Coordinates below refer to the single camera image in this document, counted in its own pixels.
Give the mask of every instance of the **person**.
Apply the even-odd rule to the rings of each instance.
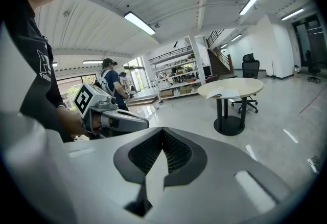
[[[103,71],[101,71],[101,76],[106,72],[106,70],[110,70],[105,76],[105,79],[108,82],[108,87],[112,92],[113,89],[115,89],[114,97],[116,97],[116,103],[118,105],[118,108],[129,111],[124,100],[124,99],[128,99],[128,95],[125,93],[123,87],[120,84],[118,73],[113,70],[113,66],[116,63],[117,62],[114,62],[110,58],[104,59],[102,62]]]
[[[11,9],[6,12],[4,24],[22,56],[23,62],[19,62],[21,59],[19,57],[16,63],[21,74],[25,74],[30,69],[36,74],[22,99],[19,111],[23,115],[36,119],[46,129],[59,132],[63,142],[70,142],[73,141],[72,136],[86,135],[87,132],[83,128],[79,114],[65,108],[52,67],[52,49],[47,38],[42,36],[34,19],[36,8],[52,1],[10,1]],[[92,118],[92,126],[94,130],[101,126],[99,114]]]

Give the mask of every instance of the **glossy floor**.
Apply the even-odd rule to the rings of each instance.
[[[320,84],[307,82],[307,75],[285,80],[261,80],[264,88],[255,96],[259,113],[248,107],[245,129],[233,137],[223,136],[214,129],[217,118],[215,99],[185,96],[165,100],[160,106],[163,108],[158,110],[154,107],[158,107],[157,102],[150,106],[130,107],[130,110],[148,118],[150,127],[168,126],[191,131],[230,143],[248,154],[246,146],[250,145],[257,160],[294,190],[315,176],[308,159],[313,156],[320,158],[326,149],[327,79],[321,79]],[[232,107],[228,102],[229,114],[239,116],[238,107],[239,104]],[[151,180],[151,175],[168,174],[163,160],[161,154],[159,165],[149,172],[147,184],[151,189],[160,189],[161,186]]]

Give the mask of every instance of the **box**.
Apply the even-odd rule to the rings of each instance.
[[[191,87],[190,86],[184,86],[184,87],[180,87],[180,94],[187,94],[187,93],[191,93]]]
[[[171,89],[168,89],[166,91],[160,91],[160,97],[162,98],[166,98],[166,97],[172,97],[174,94],[173,94],[173,91]]]

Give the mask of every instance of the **black office chair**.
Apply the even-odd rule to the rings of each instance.
[[[318,84],[320,83],[320,79],[316,78],[315,75],[317,75],[321,70],[318,68],[317,64],[313,62],[311,51],[307,50],[306,57],[308,62],[308,72],[312,75],[312,77],[308,78],[308,81],[314,81]]]
[[[260,62],[254,59],[253,53],[243,56],[243,63],[242,63],[243,78],[257,79],[259,73],[259,67],[260,67]],[[248,98],[250,99],[247,99],[247,105],[253,107],[255,109],[255,113],[258,113],[259,110],[257,109],[256,106],[252,104],[254,102],[257,105],[258,104],[257,100],[252,99],[251,96],[249,96]],[[231,105],[234,106],[235,103],[242,103],[242,100],[234,101]],[[239,114],[241,113],[241,110],[242,110],[242,105],[239,108]]]

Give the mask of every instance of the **white corrugated ceiling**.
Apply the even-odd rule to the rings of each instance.
[[[119,64],[132,57],[159,48],[176,38],[237,28],[257,21],[259,14],[249,12],[246,19],[239,12],[248,0],[56,0],[36,11],[36,22],[54,49],[57,70],[82,68],[83,60],[105,57]],[[278,16],[306,0],[259,0],[260,13]],[[205,9],[199,24],[199,10]],[[133,11],[151,27],[161,28],[149,36],[124,20]]]

